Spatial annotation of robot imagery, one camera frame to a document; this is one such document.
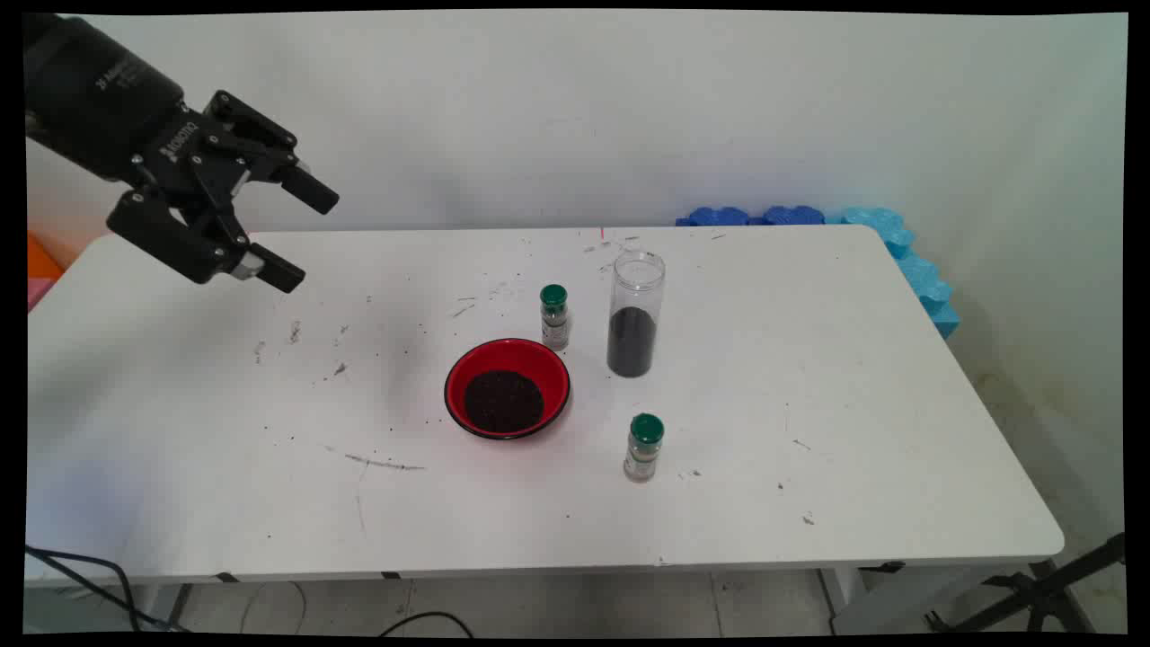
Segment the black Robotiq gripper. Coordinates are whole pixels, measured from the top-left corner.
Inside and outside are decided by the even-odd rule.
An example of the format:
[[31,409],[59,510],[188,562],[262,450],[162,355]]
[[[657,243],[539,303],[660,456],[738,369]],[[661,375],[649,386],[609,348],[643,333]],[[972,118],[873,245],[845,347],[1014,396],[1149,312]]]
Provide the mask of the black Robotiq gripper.
[[176,208],[160,192],[218,195],[221,161],[202,151],[207,136],[209,151],[246,165],[248,182],[278,184],[322,216],[340,195],[305,167],[296,134],[233,93],[218,90],[204,116],[171,78],[86,21],[26,13],[26,136],[135,188],[112,209],[112,233],[189,282],[227,274],[292,292],[305,271],[254,242],[233,206]]

